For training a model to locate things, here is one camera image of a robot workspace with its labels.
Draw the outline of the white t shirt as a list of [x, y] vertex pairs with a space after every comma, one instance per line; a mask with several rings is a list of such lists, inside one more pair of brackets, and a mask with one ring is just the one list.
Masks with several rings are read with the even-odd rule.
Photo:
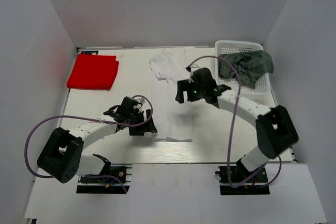
[[177, 82], [188, 79], [184, 48], [163, 50], [149, 60], [156, 140], [192, 141], [192, 109], [175, 101]]

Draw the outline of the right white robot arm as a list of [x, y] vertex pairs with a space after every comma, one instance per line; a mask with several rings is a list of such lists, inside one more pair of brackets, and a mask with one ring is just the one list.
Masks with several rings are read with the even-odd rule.
[[257, 134], [257, 146], [237, 163], [238, 177], [247, 182], [256, 175], [256, 169], [275, 159], [299, 140], [291, 117], [284, 106], [270, 108], [239, 96], [231, 87], [218, 85], [209, 69], [192, 72], [189, 79], [177, 82], [175, 100], [184, 103], [204, 99], [218, 109], [229, 111], [251, 124]]

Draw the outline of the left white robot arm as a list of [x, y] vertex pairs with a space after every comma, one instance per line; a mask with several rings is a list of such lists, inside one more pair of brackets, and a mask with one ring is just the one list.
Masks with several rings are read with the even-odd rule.
[[84, 155], [88, 146], [124, 129], [131, 136], [143, 136], [158, 131], [153, 121], [153, 108], [143, 110], [149, 100], [142, 95], [125, 97], [97, 119], [84, 118], [86, 124], [73, 129], [56, 128], [51, 133], [37, 166], [61, 183], [74, 176], [83, 176], [104, 182], [110, 178], [111, 162], [99, 154]]

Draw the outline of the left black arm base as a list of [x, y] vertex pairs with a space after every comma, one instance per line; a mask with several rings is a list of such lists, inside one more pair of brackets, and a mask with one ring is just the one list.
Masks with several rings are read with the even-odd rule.
[[132, 164], [112, 164], [107, 176], [80, 176], [77, 194], [123, 195], [128, 192], [132, 180]]

